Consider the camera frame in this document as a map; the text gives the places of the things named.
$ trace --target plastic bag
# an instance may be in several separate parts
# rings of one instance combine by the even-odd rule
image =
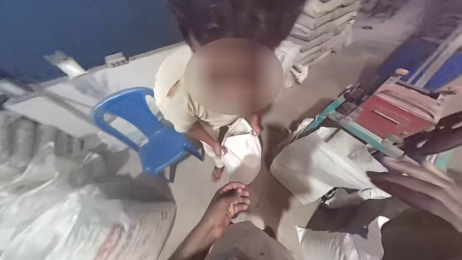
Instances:
[[[282,150],[270,167],[270,173],[300,202],[305,205],[316,201],[334,187],[352,189],[375,188],[366,171],[386,172],[370,154],[351,151],[366,149],[354,137],[332,138],[325,142],[335,128],[321,127],[318,131],[300,138]]]
[[[316,260],[381,260],[381,226],[387,218],[378,217],[368,226],[367,238],[349,233],[314,231],[297,227],[303,259]]]
[[[247,121],[236,120],[226,132],[222,145],[228,149],[223,155],[226,181],[252,182],[261,168],[261,145]]]
[[[156,259],[175,203],[152,202],[156,191],[130,178],[109,178],[98,154],[53,152],[49,142],[0,191],[0,260]]]

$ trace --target stack of sacks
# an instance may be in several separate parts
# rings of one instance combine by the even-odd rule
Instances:
[[[314,65],[348,45],[360,0],[311,0],[287,40],[302,46],[296,62]]]

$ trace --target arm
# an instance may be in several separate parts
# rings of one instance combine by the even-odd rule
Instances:
[[[205,142],[206,144],[210,145],[213,147],[213,151],[215,152],[215,155],[221,156],[221,144],[213,139],[202,127],[202,125],[199,123],[199,121],[196,121],[191,129],[189,129],[188,134],[190,134],[192,137]]]
[[[249,192],[240,182],[230,182],[220,188],[212,198],[204,216],[191,231],[170,260],[204,259],[212,244],[229,226],[231,218],[247,210]]]
[[[254,112],[250,116],[251,116],[250,117],[250,126],[255,131],[255,134],[259,136],[260,133],[261,133],[261,128],[259,126],[260,114],[258,112]]]

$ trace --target blue wall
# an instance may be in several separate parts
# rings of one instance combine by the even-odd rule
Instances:
[[[410,38],[401,47],[399,47],[379,68],[377,74],[383,79],[388,78],[394,73],[397,68],[404,68],[409,71],[409,75],[401,77],[403,81],[407,81],[415,71],[432,55],[438,48],[438,44],[428,42],[418,37]],[[412,82],[415,84],[417,80],[426,71],[422,71],[419,76]],[[458,50],[450,57],[441,69],[425,84],[424,88],[430,91],[436,91],[440,87],[451,83],[451,81],[462,75],[462,51]]]
[[[39,83],[65,76],[43,55],[61,50],[83,68],[183,40],[165,0],[0,0],[0,77]]]

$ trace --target white sack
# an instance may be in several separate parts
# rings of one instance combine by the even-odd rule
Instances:
[[[123,177],[87,184],[106,173],[98,154],[56,157],[51,143],[37,156],[0,190],[0,260],[157,259],[174,202]]]
[[[226,182],[252,182],[261,168],[261,145],[247,121],[236,120],[226,132],[222,145],[228,149],[223,155]]]
[[[347,155],[358,150],[357,143],[363,146],[362,149],[366,148],[348,134],[342,135],[341,142],[334,138],[332,144],[324,142],[323,139],[333,130],[322,127],[294,141],[271,164],[270,173],[303,205],[316,201],[334,187],[375,188],[366,171],[387,171],[370,154],[360,153],[361,156],[350,159]]]
[[[291,78],[291,69],[297,58],[297,55],[300,53],[300,49],[300,45],[294,44],[293,42],[288,40],[284,40],[276,48],[276,50],[274,50],[274,54],[279,59],[282,65],[282,70],[284,72],[285,87],[293,86],[293,78]]]
[[[381,260],[384,251],[380,228],[388,219],[378,217],[368,226],[367,239],[349,233],[314,231],[297,227],[304,260]]]

